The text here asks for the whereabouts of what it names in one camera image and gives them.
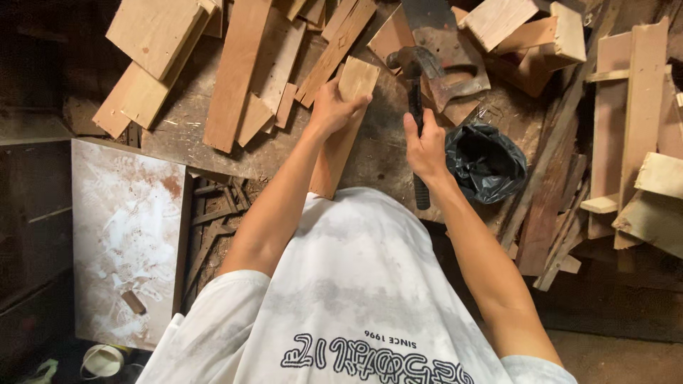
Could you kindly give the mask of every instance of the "left hand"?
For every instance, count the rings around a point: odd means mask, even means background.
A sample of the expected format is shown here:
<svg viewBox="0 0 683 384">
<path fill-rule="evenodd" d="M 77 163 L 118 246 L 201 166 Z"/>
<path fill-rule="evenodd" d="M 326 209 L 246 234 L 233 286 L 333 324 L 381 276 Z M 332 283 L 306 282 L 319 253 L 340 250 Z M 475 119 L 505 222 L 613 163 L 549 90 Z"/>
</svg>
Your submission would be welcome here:
<svg viewBox="0 0 683 384">
<path fill-rule="evenodd" d="M 372 101 L 371 94 L 361 95 L 354 100 L 344 102 L 339 93 L 339 78 L 334 78 L 320 87 L 316 93 L 316 101 L 307 130 L 312 130 L 323 139 L 327 139 L 346 125 L 354 112 L 367 106 L 370 101 Z"/>
</svg>

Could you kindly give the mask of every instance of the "white t-shirt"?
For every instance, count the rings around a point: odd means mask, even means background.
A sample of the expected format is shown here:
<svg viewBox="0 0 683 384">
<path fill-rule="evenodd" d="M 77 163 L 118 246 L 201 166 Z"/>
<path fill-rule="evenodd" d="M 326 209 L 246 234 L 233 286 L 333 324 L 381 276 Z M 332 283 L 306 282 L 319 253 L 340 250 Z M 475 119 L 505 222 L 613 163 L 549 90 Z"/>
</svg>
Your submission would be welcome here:
<svg viewBox="0 0 683 384">
<path fill-rule="evenodd" d="M 368 188 L 309 193 L 273 278 L 226 273 L 176 314 L 138 383 L 576 383 L 499 359 L 419 220 Z"/>
</svg>

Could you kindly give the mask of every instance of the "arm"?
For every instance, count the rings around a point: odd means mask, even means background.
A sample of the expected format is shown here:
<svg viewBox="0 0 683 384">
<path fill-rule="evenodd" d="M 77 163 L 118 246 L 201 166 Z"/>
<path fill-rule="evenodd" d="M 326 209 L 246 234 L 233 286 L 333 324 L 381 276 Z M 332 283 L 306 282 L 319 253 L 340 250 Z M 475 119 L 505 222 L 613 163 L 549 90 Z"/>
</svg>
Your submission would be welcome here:
<svg viewBox="0 0 683 384">
<path fill-rule="evenodd" d="M 372 100 L 369 95 L 343 102 L 338 84 L 339 79 L 335 79 L 318 90 L 308 126 L 287 161 L 242 219 L 219 275 L 251 269 L 273 276 L 301 218 L 322 144 L 343 127 L 355 111 Z"/>
<path fill-rule="evenodd" d="M 445 131 L 430 109 L 423 119 L 418 137 L 413 117 L 404 116 L 408 162 L 443 213 L 462 276 L 491 331 L 493 349 L 499 357 L 528 355 L 561 365 L 522 275 L 446 168 Z"/>
</svg>

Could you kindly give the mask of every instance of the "t-shirt sleeve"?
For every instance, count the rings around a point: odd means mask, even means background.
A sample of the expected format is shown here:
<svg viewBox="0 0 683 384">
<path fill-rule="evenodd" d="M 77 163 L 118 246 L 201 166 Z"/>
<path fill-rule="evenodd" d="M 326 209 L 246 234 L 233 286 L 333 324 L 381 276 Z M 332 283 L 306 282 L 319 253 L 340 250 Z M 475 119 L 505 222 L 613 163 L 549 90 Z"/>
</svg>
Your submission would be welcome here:
<svg viewBox="0 0 683 384">
<path fill-rule="evenodd" d="M 173 318 L 138 383 L 208 383 L 233 374 L 269 284 L 264 273 L 246 270 L 213 279 L 187 317 Z"/>
<path fill-rule="evenodd" d="M 576 384 L 567 370 L 538 357 L 505 356 L 501 363 L 514 384 Z"/>
</svg>

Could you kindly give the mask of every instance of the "hammer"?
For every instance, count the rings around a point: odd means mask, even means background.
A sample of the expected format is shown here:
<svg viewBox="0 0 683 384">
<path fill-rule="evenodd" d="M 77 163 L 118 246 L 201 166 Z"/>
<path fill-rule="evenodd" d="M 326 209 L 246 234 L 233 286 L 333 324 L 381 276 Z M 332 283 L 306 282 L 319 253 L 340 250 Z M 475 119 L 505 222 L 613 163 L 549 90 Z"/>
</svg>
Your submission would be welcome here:
<svg viewBox="0 0 683 384">
<path fill-rule="evenodd" d="M 417 135 L 422 136 L 422 95 L 420 91 L 420 76 L 422 72 L 429 79 L 444 77 L 445 71 L 436 60 L 436 57 L 423 46 L 405 46 L 398 52 L 387 57 L 387 66 L 390 69 L 401 68 L 408 86 L 408 110 L 417 123 Z M 415 203 L 417 209 L 427 210 L 430 207 L 429 189 L 424 181 L 413 174 L 415 186 Z"/>
</svg>

